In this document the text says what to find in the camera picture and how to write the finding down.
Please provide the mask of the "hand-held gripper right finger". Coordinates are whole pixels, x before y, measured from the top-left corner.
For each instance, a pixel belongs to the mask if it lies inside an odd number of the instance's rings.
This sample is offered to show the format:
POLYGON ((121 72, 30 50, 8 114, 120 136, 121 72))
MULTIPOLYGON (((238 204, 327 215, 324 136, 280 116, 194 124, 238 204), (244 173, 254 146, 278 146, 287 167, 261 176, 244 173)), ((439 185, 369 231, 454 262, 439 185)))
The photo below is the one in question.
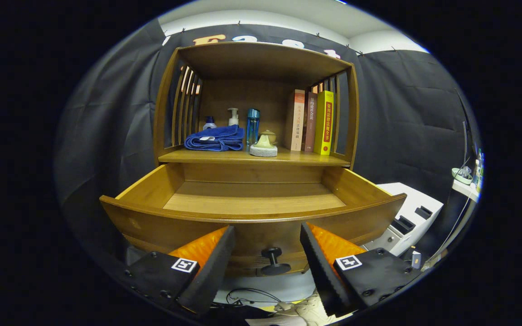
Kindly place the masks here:
POLYGON ((303 222, 300 241, 326 313, 362 313, 408 287, 421 271, 383 248, 359 246, 303 222))

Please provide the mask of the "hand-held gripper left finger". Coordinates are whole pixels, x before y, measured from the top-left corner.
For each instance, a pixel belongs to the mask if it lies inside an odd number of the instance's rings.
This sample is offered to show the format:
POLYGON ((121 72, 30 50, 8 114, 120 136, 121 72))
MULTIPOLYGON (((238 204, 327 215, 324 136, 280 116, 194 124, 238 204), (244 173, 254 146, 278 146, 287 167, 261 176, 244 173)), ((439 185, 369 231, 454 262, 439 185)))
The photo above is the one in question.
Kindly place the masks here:
POLYGON ((235 243, 234 226, 225 226, 168 254, 145 254, 124 268, 124 281, 159 307, 201 316, 211 308, 235 243))

